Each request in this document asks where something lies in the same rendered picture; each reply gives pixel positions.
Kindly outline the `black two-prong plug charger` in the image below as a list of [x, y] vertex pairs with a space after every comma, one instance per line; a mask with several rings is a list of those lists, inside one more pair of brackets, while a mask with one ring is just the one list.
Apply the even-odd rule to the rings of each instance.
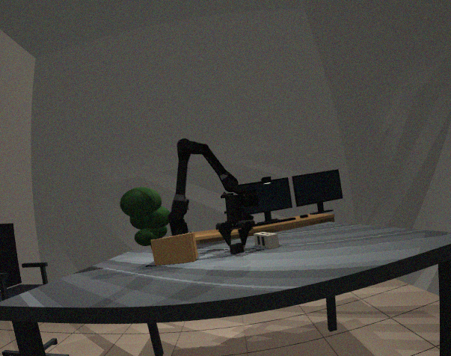
[[238, 254], [238, 253], [244, 252], [244, 248], [245, 248], [245, 246], [243, 246], [242, 243], [230, 245], [230, 253]]

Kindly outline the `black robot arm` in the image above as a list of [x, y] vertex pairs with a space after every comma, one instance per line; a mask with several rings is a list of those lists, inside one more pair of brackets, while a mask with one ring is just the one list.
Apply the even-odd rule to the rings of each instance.
[[226, 209], [240, 208], [239, 197], [241, 197], [241, 203], [244, 207], [259, 205], [257, 190], [244, 191], [239, 186], [238, 180], [223, 167], [207, 144], [199, 144], [182, 138], [177, 142], [177, 153], [179, 158], [177, 188], [172, 202], [172, 211], [168, 216], [172, 236], [188, 233], [187, 223], [185, 223], [183, 217], [189, 209], [189, 200], [185, 198], [185, 181], [190, 154], [202, 154], [219, 176], [224, 189], [239, 194], [233, 195], [233, 193], [226, 194], [224, 192], [221, 195], [221, 198], [225, 198]]

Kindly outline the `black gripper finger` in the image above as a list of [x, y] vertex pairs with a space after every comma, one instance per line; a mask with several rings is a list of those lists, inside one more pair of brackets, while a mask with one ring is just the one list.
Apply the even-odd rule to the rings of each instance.
[[247, 240], [247, 237], [248, 237], [248, 232], [250, 232], [252, 229], [253, 228], [238, 229], [242, 245], [246, 244], [246, 240]]
[[224, 237], [227, 245], [231, 245], [231, 233], [233, 230], [219, 230], [218, 232]]

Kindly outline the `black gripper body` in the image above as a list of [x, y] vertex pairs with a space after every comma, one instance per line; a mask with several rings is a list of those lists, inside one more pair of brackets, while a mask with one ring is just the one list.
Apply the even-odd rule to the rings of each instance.
[[[242, 229], [255, 227], [254, 220], [242, 220], [240, 208], [230, 208], [226, 209], [227, 211], [224, 214], [227, 214], [227, 221], [224, 223], [217, 223], [215, 225], [216, 230], [229, 230], [232, 227], [239, 227]], [[235, 226], [234, 226], [235, 225]]]

